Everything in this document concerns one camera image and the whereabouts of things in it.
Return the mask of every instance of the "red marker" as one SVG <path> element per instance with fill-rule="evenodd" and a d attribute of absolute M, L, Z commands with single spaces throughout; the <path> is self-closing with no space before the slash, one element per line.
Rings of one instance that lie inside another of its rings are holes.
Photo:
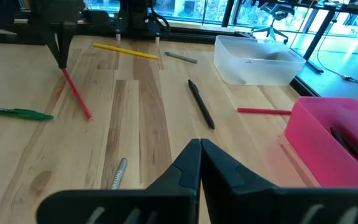
<path fill-rule="evenodd" d="M 239 112 L 239 113 L 291 115 L 292 111 L 276 110 L 276 109 L 259 109 L 259 108 L 237 108 L 237 112 Z"/>
<path fill-rule="evenodd" d="M 70 75 L 67 72 L 66 68 L 62 68 L 63 74 L 65 75 L 66 80 L 68 81 L 68 84 L 70 85 L 71 90 L 73 91 L 73 94 L 75 98 L 77 98 L 78 102 L 80 103 L 82 110 L 84 111 L 85 116 L 88 118 L 88 121 L 92 120 L 92 115 L 89 109 L 86 107 L 84 100 L 82 99 L 80 93 L 78 92 L 77 88 L 75 87 L 73 80 L 70 78 Z"/>

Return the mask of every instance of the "clear plastic container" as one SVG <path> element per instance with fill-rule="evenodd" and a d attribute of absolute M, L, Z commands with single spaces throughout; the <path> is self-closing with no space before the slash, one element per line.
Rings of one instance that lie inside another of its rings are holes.
<path fill-rule="evenodd" d="M 358 101 L 300 97 L 285 136 L 323 187 L 358 187 L 358 160 L 332 136 L 330 128 L 358 148 Z"/>
<path fill-rule="evenodd" d="M 233 85 L 288 85 L 305 59 L 273 40 L 219 35 L 214 64 L 222 79 Z"/>

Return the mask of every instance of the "pink container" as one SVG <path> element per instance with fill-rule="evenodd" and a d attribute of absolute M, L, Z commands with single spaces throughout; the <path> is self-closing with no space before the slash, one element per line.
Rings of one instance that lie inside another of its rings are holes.
<path fill-rule="evenodd" d="M 324 187 L 358 187 L 358 161 L 332 136 L 334 127 L 358 147 L 358 101 L 300 97 L 285 135 Z"/>

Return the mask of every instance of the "wooden table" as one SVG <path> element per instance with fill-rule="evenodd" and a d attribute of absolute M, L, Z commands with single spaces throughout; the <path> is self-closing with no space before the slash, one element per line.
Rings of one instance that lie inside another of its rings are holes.
<path fill-rule="evenodd" d="M 290 110 L 291 87 L 227 85 L 213 45 L 123 40 L 151 60 L 97 49 L 102 37 L 75 37 L 68 70 L 94 121 L 87 122 L 48 48 L 0 44 L 0 107 L 55 116 L 37 122 L 0 116 L 0 223 L 35 223 L 39 203 L 64 189 L 106 189 L 122 157 L 122 189 L 143 189 L 193 138 L 208 138 L 262 177 L 282 186 L 318 185 L 283 135 L 288 117 L 238 114 L 236 108 Z M 197 64 L 167 57 L 176 52 Z M 210 130 L 187 85 L 192 79 L 214 118 Z M 200 223 L 208 223 L 204 198 Z"/>

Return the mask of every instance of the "green pen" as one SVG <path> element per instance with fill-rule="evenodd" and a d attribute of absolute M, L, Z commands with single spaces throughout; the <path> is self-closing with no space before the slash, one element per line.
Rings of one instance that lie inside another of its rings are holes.
<path fill-rule="evenodd" d="M 22 119 L 33 119 L 37 121 L 50 120 L 53 119 L 52 115 L 47 115 L 39 113 L 32 110 L 23 110 L 23 109 L 2 109 L 0 108 L 0 115 L 13 116 L 15 118 Z"/>

